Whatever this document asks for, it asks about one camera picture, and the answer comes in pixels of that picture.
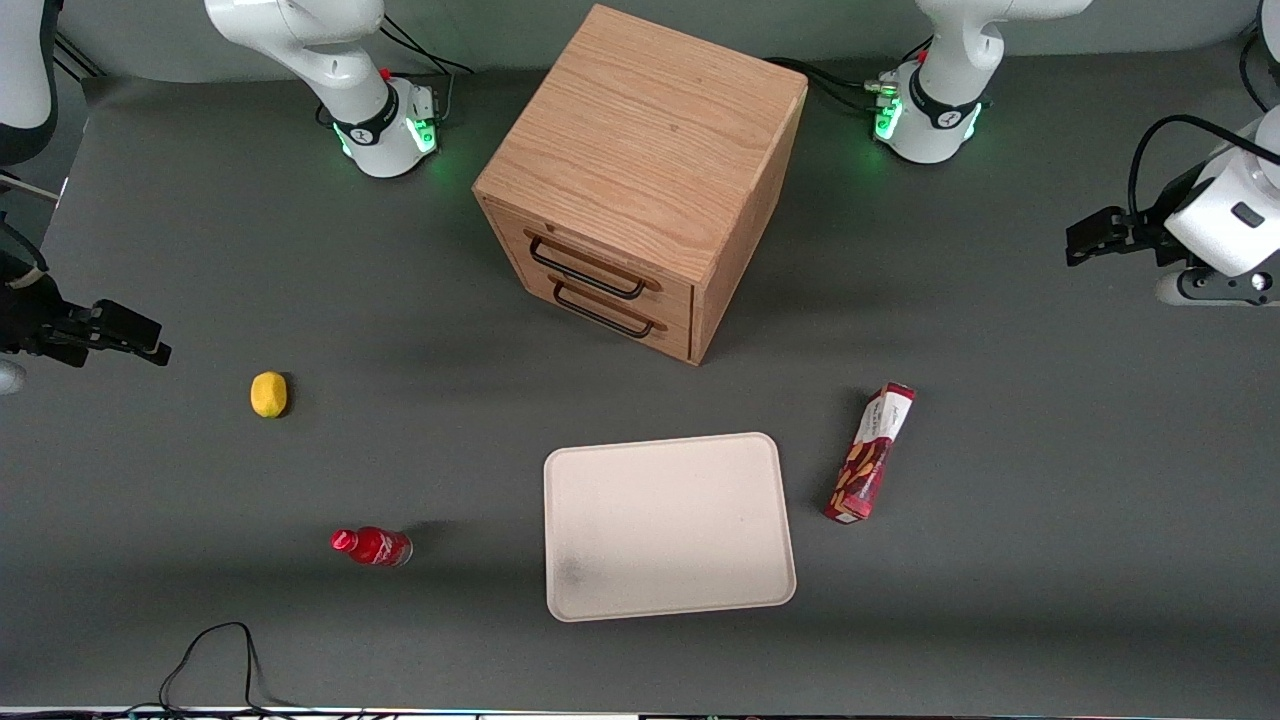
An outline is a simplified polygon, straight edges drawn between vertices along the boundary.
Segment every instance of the drawer handle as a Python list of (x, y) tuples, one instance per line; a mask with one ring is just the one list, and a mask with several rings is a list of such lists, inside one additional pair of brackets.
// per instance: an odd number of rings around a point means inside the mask
[(564, 300), (563, 297), (561, 297), (561, 291), (562, 290), (564, 290), (564, 283), (557, 282), (556, 283), (556, 290), (552, 292), (552, 297), (556, 299), (556, 302), (561, 307), (566, 307), (568, 310), (572, 310), (572, 311), (577, 313), (579, 315), (586, 318), (588, 320), (595, 320), (596, 323), (600, 323), (602, 325), (609, 328), (611, 331), (617, 331), (617, 332), (620, 332), (620, 333), (622, 333), (622, 334), (625, 334), (625, 336), (627, 336), (630, 338), (635, 338), (635, 340), (644, 340), (644, 338), (649, 337), (649, 333), (653, 332), (653, 320), (649, 320), (648, 323), (645, 323), (644, 324), (644, 329), (634, 331), (634, 329), (623, 325), (622, 323), (617, 323), (614, 320), (611, 320), (611, 319), (605, 318), (604, 315), (600, 315), (599, 313), (593, 313), (591, 310), (588, 310), (586, 307), (582, 307), (581, 305), (579, 305), (576, 302), (571, 302), (568, 300)]
[(564, 265), (563, 263), (557, 263), (556, 260), (552, 260), (550, 258), (547, 258), (544, 255), (539, 255), (538, 254), (538, 249), (541, 247), (541, 245), (543, 245), (543, 238), (536, 237), (536, 236), (534, 237), (534, 241), (529, 245), (529, 254), (534, 256), (534, 260), (536, 260), (541, 265), (547, 265), (548, 268), (550, 268), (553, 270), (558, 270), (561, 273), (564, 273), (566, 275), (573, 278), (575, 281), (579, 281), (581, 283), (586, 283), (586, 284), (594, 287), (595, 290), (599, 290), (602, 292), (607, 292), (607, 293), (612, 295), (613, 297), (621, 297), (622, 300), (635, 300), (636, 297), (640, 297), (640, 292), (644, 291), (644, 281), (636, 281), (635, 290), (630, 290), (630, 291), (628, 290), (622, 290), (620, 287), (613, 287), (612, 284), (609, 284), (607, 282), (598, 281), (598, 279), (593, 278), (591, 275), (580, 273), (580, 272), (575, 270), (573, 268), (570, 268), (568, 265)]

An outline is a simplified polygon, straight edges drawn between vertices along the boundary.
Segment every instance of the plastic tray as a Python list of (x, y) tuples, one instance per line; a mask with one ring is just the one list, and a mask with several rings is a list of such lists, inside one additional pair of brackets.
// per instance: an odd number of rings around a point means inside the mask
[(795, 594), (769, 436), (557, 450), (547, 607), (566, 623), (782, 605)]

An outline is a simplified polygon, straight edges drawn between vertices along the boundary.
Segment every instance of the wooden drawer cabinet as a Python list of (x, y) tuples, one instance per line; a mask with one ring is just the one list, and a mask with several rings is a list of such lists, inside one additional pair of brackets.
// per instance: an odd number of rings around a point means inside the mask
[(596, 5), (472, 190), (532, 295), (696, 365), (804, 97), (797, 73)]

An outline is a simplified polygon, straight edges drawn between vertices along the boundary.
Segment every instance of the gray tabletop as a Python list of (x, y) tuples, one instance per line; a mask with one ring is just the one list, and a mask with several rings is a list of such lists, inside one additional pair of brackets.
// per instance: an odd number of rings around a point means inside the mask
[[(460, 79), (440, 154), (390, 181), (300, 82), (100, 88), (49, 260), (174, 355), (28, 359), (0, 398), (0, 697), (145, 701), (234, 619), (308, 705), (1275, 716), (1276, 316), (1160, 305), (1148, 255), (1062, 259), (1153, 119), (1252, 118), (1234, 50), (1011, 59), (933, 168), (814, 94), (698, 369), (507, 265), (470, 184), (536, 73)], [(1143, 195), (1211, 145), (1169, 131)], [(294, 380), (279, 421), (247, 401), (266, 369)], [(887, 379), (918, 402), (841, 527), (819, 509)], [(544, 457), (740, 430), (781, 448), (795, 600), (556, 621)], [(361, 523), (410, 528), (412, 562), (328, 548)], [(174, 698), (234, 705), (241, 653), (211, 638)]]

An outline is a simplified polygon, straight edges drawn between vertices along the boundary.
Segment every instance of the yellow lemon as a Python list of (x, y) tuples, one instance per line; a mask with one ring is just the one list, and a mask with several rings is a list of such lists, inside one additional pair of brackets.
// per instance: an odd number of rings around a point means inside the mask
[(268, 372), (253, 378), (248, 401), (259, 415), (279, 418), (284, 413), (284, 406), (289, 404), (289, 391), (284, 386), (284, 375)]

